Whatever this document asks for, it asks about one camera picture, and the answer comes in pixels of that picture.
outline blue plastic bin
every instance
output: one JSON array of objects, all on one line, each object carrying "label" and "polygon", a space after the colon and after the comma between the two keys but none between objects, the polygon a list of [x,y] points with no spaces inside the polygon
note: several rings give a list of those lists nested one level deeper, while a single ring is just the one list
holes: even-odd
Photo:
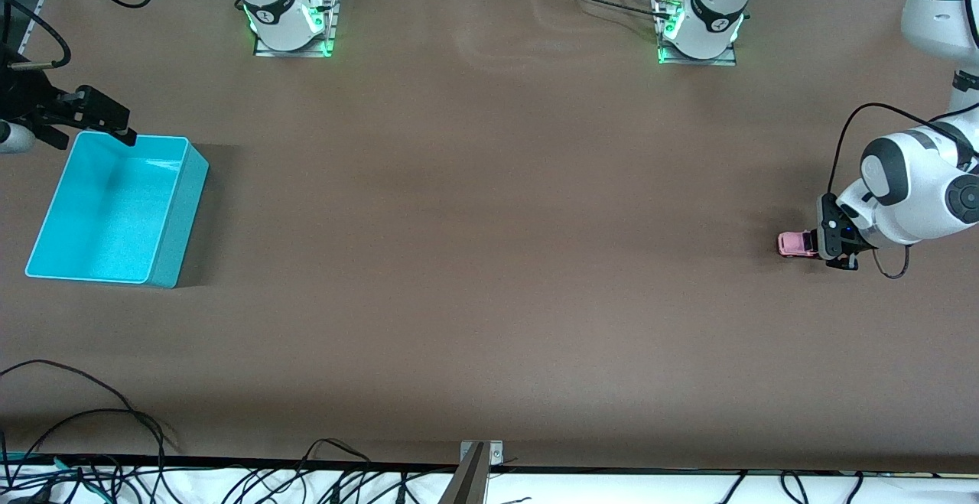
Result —
[{"label": "blue plastic bin", "polygon": [[24,273],[175,287],[205,176],[186,138],[80,132]]}]

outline turquoise container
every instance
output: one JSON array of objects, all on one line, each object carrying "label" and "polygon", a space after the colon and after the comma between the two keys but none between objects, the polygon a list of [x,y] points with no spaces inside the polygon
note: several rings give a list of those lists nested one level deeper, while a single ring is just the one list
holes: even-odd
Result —
[{"label": "turquoise container", "polygon": [[186,138],[80,132],[24,273],[175,287],[206,176]]}]

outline brown table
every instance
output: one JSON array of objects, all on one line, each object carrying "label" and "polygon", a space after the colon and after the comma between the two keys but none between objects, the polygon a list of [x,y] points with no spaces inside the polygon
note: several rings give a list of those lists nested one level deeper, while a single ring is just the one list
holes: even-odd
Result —
[{"label": "brown table", "polygon": [[[648,20],[578,0],[345,0],[335,57],[254,58],[232,2],[47,0],[74,50],[52,81],[211,171],[181,287],[146,291],[25,277],[66,155],[0,159],[4,364],[88,369],[192,455],[979,465],[979,232],[897,282],[774,252],[857,104],[943,111],[952,67],[903,41],[903,0],[752,0],[737,68],[658,65]],[[906,125],[857,120],[838,188]],[[4,379],[15,446],[112,403],[73,384]],[[152,452],[132,424],[46,448]]]}]

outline table surface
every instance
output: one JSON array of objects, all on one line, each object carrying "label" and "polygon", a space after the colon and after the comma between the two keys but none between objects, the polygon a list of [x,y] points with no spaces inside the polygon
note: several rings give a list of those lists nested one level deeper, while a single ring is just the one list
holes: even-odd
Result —
[{"label": "table surface", "polygon": [[[944,111],[952,67],[902,39],[903,0],[752,0],[734,68],[658,65],[647,19],[578,0],[345,0],[335,57],[254,58],[232,2],[45,3],[74,51],[53,83],[186,135],[210,175],[179,288],[99,287],[24,276],[66,155],[3,158],[4,364],[88,369],[189,455],[979,465],[979,232],[902,281],[774,251],[854,107]],[[838,186],[907,125],[854,122]],[[21,447],[112,404],[39,367],[0,395]],[[45,448],[153,452],[132,424]]]}]

